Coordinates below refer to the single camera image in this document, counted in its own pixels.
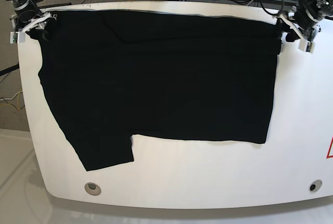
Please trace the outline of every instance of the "white table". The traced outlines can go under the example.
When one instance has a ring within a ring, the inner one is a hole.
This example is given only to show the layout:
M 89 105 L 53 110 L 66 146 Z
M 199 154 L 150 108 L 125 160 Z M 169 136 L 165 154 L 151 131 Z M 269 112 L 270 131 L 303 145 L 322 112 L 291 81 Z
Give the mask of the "white table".
M 61 7 L 105 9 L 276 21 L 260 8 L 210 3 L 121 2 Z M 333 22 L 322 21 L 321 26 L 314 54 L 299 51 L 298 42 L 283 45 L 266 144 L 134 136 L 135 162 L 91 172 L 85 171 L 49 110 L 37 75 L 42 65 L 40 46 L 27 37 L 18 45 L 20 72 L 30 131 L 47 190 L 64 199 L 151 208 L 244 207 L 333 195 L 333 159 L 327 158 L 333 135 Z M 310 184 L 318 179 L 323 181 L 322 187 L 310 192 Z M 99 196 L 85 192 L 88 182 L 101 187 Z

